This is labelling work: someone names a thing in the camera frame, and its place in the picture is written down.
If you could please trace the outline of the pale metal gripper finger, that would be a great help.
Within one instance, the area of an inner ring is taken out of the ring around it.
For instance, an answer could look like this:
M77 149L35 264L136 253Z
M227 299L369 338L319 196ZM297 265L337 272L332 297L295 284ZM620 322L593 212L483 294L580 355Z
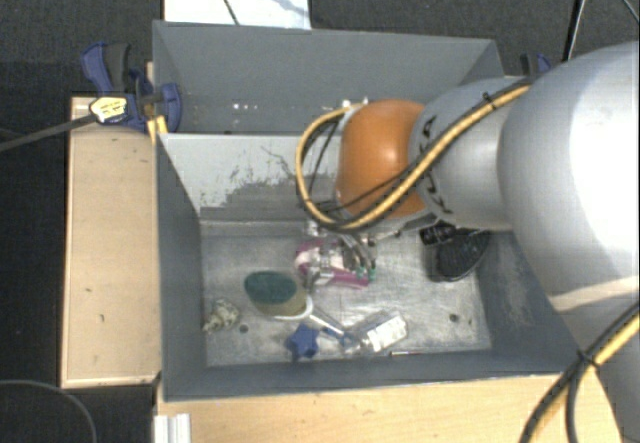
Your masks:
M315 287L326 286L335 280L337 272L338 270L334 267L307 265L305 288L314 289Z
M341 249L326 245L312 247L309 251L309 261L312 265L340 265Z

